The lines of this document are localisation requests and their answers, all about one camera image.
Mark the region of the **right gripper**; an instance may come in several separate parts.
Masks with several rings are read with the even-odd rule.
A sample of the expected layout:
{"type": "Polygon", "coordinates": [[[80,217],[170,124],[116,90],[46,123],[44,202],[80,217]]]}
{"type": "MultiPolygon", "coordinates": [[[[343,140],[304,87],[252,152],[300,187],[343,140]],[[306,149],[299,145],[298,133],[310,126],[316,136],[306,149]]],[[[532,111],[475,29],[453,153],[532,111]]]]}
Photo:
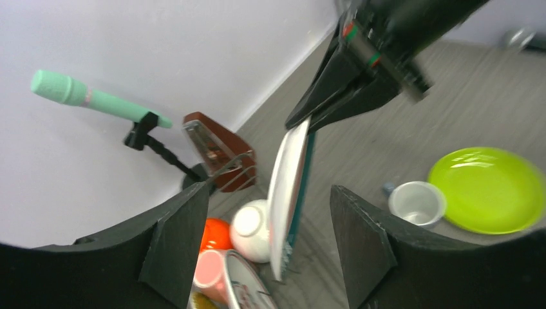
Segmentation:
{"type": "Polygon", "coordinates": [[[415,58],[485,5],[486,1],[352,1],[337,22],[339,41],[330,41],[285,128],[309,118],[308,132],[314,133],[379,109],[400,92],[414,102],[423,100],[431,85],[415,58]]]}

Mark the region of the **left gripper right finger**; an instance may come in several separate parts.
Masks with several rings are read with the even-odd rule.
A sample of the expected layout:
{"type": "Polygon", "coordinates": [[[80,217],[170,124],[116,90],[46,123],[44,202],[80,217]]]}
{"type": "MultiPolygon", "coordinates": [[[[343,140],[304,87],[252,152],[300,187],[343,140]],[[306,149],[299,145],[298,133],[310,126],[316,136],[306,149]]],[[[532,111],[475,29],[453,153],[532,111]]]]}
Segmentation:
{"type": "Polygon", "coordinates": [[[330,212],[350,308],[544,308],[545,230],[477,245],[334,185],[330,212]]]}

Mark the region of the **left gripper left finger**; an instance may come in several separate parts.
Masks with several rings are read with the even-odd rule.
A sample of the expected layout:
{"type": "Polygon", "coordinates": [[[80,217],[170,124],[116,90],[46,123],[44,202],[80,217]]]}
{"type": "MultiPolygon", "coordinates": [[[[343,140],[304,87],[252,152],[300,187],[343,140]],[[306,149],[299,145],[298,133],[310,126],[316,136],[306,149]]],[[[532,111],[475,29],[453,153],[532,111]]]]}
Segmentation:
{"type": "Polygon", "coordinates": [[[185,308],[208,205],[196,183],[71,245],[1,245],[1,307],[185,308]]]}

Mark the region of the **white printed round plate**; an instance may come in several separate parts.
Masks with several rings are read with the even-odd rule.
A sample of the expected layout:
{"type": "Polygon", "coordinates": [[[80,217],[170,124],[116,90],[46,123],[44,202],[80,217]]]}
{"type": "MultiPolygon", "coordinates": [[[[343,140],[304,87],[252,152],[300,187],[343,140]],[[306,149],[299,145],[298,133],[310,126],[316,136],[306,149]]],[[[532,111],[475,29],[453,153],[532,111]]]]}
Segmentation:
{"type": "Polygon", "coordinates": [[[278,309],[262,280],[241,254],[226,251],[224,267],[229,308],[278,309]]]}

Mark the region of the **orange bowl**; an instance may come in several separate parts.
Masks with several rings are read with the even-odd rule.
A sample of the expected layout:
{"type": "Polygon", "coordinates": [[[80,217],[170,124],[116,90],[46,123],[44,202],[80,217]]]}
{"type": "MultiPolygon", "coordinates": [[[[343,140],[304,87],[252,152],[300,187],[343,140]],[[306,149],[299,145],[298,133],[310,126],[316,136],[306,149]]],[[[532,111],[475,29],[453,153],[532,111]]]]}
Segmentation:
{"type": "Polygon", "coordinates": [[[207,218],[203,230],[200,252],[210,249],[233,249],[230,227],[228,222],[219,218],[207,218]]]}

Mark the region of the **black wire dish rack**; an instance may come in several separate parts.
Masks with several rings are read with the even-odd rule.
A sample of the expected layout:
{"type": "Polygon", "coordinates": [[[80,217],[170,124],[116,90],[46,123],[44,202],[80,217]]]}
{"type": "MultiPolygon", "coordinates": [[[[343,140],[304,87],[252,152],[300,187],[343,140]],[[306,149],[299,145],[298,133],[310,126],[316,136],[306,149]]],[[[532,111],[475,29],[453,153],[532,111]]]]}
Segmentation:
{"type": "Polygon", "coordinates": [[[252,151],[236,155],[206,181],[221,192],[236,192],[256,185],[257,165],[252,151]]]}

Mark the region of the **woven bamboo plate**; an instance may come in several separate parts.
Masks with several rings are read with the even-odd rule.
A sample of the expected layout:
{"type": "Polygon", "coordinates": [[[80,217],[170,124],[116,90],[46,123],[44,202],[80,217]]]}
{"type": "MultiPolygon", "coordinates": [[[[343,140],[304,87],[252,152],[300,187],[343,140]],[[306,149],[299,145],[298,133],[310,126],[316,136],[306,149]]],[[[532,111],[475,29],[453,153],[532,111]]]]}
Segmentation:
{"type": "Polygon", "coordinates": [[[191,292],[188,306],[190,309],[219,309],[214,301],[200,292],[191,292]]]}

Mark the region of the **pink mug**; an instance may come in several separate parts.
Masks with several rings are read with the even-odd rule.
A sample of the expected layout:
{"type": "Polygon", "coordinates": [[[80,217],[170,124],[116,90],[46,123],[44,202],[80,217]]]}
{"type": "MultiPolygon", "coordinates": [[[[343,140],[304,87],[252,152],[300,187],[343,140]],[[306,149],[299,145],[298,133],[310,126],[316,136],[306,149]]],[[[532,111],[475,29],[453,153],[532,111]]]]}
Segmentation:
{"type": "Polygon", "coordinates": [[[225,284],[225,258],[227,250],[204,250],[198,256],[193,285],[205,296],[221,304],[227,304],[225,284]]]}

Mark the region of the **white bowl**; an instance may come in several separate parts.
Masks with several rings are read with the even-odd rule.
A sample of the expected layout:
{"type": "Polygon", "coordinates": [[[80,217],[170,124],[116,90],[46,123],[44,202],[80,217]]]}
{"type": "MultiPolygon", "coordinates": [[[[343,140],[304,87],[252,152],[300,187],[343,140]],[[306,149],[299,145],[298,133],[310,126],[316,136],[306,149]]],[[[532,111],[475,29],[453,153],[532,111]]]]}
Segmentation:
{"type": "Polygon", "coordinates": [[[252,200],[238,209],[231,221],[230,238],[234,249],[249,261],[270,261],[267,200],[252,200]]]}

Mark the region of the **green rimmed white plate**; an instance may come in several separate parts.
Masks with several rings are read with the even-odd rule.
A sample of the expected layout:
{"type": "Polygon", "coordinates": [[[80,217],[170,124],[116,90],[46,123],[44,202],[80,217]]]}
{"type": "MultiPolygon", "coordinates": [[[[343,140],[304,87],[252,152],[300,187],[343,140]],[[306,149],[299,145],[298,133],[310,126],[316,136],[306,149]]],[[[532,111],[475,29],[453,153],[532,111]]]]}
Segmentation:
{"type": "Polygon", "coordinates": [[[269,216],[270,267],[275,281],[282,281],[293,251],[299,224],[299,193],[308,153],[308,130],[311,118],[293,127],[284,135],[270,177],[267,204],[269,216]]]}

